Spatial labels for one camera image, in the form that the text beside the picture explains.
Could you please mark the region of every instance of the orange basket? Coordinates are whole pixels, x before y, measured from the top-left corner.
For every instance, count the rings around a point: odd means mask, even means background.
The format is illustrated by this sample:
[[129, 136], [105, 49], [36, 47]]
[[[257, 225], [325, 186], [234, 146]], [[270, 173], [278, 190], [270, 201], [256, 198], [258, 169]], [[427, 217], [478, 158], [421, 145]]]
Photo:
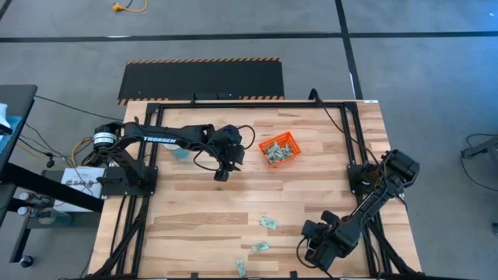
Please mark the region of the orange basket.
[[270, 165], [270, 167], [277, 167], [280, 164], [282, 164], [282, 163], [284, 163], [286, 161], [290, 161], [291, 159], [293, 159], [296, 156], [298, 156], [298, 155], [301, 154], [301, 149], [299, 149], [299, 146], [297, 145], [296, 140], [294, 140], [293, 135], [290, 134], [290, 132], [286, 132], [284, 134], [281, 134], [279, 136], [275, 136], [274, 138], [271, 138], [271, 139], [268, 139], [266, 141], [263, 141], [263, 142], [259, 143], [259, 149], [263, 153], [263, 156], [265, 156], [265, 159], [266, 159], [266, 150], [269, 149], [269, 148], [271, 148], [274, 145], [275, 142], [277, 142], [277, 144], [280, 147], [285, 147], [286, 144], [288, 143], [289, 146], [290, 146], [290, 148], [293, 151], [293, 155], [290, 156], [289, 158], [281, 160], [281, 161], [279, 161], [277, 163], [270, 163], [267, 160], [266, 162]]

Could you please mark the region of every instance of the gray floor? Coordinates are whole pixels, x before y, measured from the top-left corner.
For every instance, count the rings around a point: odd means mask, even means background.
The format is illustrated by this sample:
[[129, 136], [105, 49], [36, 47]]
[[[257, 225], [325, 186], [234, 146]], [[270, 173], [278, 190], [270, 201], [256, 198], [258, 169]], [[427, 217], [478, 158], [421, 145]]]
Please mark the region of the gray floor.
[[[112, 2], [13, 0], [0, 37], [339, 31], [333, 1], [150, 0], [142, 14], [114, 14]], [[352, 32], [498, 29], [495, 1], [343, 2]], [[381, 102], [391, 146], [422, 164], [407, 201], [423, 270], [496, 278], [498, 239], [490, 223], [498, 222], [498, 193], [472, 184], [459, 155], [466, 135], [498, 133], [498, 38], [354, 39], [352, 47], [364, 98]], [[311, 87], [324, 98], [352, 98], [339, 39], [0, 44], [0, 83], [34, 83], [41, 96], [122, 117], [124, 108], [115, 104], [127, 60], [251, 56], [282, 58], [287, 98], [304, 98]], [[103, 120], [38, 100], [28, 122], [69, 152]], [[29, 129], [23, 134], [34, 136]], [[487, 160], [467, 162], [469, 172], [498, 188]], [[12, 161], [36, 172], [44, 167], [22, 151]], [[22, 269], [8, 264], [20, 222], [8, 215], [0, 229], [2, 278], [79, 275], [95, 229], [34, 231], [26, 252], [37, 263]]]

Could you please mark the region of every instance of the wooden tabletop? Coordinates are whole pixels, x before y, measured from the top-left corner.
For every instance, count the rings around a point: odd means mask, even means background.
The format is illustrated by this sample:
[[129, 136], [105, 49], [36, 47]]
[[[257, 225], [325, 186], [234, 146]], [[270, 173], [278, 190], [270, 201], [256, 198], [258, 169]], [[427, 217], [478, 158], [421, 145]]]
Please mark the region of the wooden tabletop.
[[[390, 149], [380, 106], [358, 101], [358, 108], [366, 146], [380, 158]], [[341, 126], [339, 110], [328, 111]], [[125, 121], [135, 116], [143, 121], [145, 112], [146, 102], [130, 102]], [[351, 116], [349, 123], [355, 136]], [[139, 276], [189, 277], [191, 272], [198, 272], [199, 277], [238, 277], [237, 260], [244, 261], [249, 277], [287, 277], [289, 271], [297, 271], [300, 277], [326, 276], [317, 269], [305, 268], [296, 259], [301, 228], [307, 219], [319, 222], [324, 210], [348, 215], [356, 207], [356, 199], [349, 191], [345, 171], [349, 163], [345, 137], [324, 110], [165, 109], [163, 126], [192, 124], [214, 124], [216, 129], [227, 124], [249, 124], [256, 131], [256, 139], [246, 150], [242, 171], [232, 172], [225, 183], [215, 182], [213, 172], [196, 167], [192, 163], [194, 153], [176, 159], [160, 145], [160, 175], [150, 200]], [[302, 154], [278, 168], [269, 168], [258, 143], [286, 131], [292, 132]], [[248, 145], [251, 131], [243, 129], [240, 133], [243, 145]], [[138, 144], [130, 145], [128, 151], [136, 156], [138, 148]], [[200, 156], [198, 162], [217, 166], [208, 156]], [[105, 201], [89, 272], [100, 268], [109, 256], [120, 202], [119, 197]], [[121, 238], [127, 205], [121, 214], [117, 240]], [[381, 214], [386, 237], [406, 263], [419, 271], [404, 205], [391, 199]], [[276, 219], [277, 230], [259, 225], [264, 215]], [[267, 242], [271, 248], [253, 253], [251, 246], [260, 242]], [[134, 245], [133, 240], [125, 272], [131, 270]], [[329, 272], [334, 276], [368, 275], [363, 242], [347, 258], [336, 258]]]

